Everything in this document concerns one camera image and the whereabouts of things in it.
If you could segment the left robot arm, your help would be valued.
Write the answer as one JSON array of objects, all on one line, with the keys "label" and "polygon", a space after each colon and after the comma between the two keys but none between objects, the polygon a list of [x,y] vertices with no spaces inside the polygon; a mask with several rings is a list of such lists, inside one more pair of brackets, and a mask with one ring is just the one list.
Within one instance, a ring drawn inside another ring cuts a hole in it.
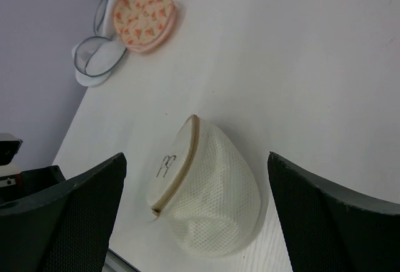
[{"label": "left robot arm", "polygon": [[1,133],[1,205],[38,193],[65,181],[59,166],[21,171],[13,159],[23,141]]}]

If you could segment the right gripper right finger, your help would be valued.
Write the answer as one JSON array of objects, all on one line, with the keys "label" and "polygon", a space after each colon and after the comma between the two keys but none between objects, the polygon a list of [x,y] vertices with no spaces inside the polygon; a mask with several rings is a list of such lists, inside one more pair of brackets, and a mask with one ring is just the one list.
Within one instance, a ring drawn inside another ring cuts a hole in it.
[{"label": "right gripper right finger", "polygon": [[269,183],[293,271],[399,271],[399,205],[310,173],[276,153]]}]

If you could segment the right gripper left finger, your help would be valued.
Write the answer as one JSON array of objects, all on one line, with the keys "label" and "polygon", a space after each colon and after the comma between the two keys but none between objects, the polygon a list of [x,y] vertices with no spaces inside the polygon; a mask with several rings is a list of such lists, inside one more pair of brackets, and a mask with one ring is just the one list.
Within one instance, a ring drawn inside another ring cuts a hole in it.
[{"label": "right gripper left finger", "polygon": [[1,271],[102,271],[127,161],[118,153],[65,179],[58,166],[44,184],[1,200]]}]

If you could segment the floral peach laundry bag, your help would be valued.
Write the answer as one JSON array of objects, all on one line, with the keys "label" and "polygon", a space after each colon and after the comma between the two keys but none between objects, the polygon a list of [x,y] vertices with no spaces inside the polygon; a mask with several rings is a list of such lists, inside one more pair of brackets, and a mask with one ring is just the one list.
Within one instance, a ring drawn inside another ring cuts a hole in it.
[{"label": "floral peach laundry bag", "polygon": [[112,17],[116,33],[128,50],[149,53],[168,38],[177,13],[173,0],[118,0]]}]

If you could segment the white grey-trimmed mesh bag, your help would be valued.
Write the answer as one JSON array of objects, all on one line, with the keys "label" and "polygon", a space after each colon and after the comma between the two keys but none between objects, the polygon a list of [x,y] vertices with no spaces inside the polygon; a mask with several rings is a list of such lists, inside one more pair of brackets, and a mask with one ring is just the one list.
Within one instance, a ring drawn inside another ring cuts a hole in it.
[{"label": "white grey-trimmed mesh bag", "polygon": [[92,36],[73,47],[76,81],[91,88],[104,83],[123,61],[127,49],[119,39]]}]

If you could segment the white mesh laundry bag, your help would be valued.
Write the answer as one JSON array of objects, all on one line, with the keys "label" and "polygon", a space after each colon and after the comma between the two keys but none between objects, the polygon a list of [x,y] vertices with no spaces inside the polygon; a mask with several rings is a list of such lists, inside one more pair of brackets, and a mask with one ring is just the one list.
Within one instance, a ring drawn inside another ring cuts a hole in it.
[{"label": "white mesh laundry bag", "polygon": [[193,114],[151,178],[147,204],[185,252],[215,258],[245,245],[259,218],[261,195],[230,139]]}]

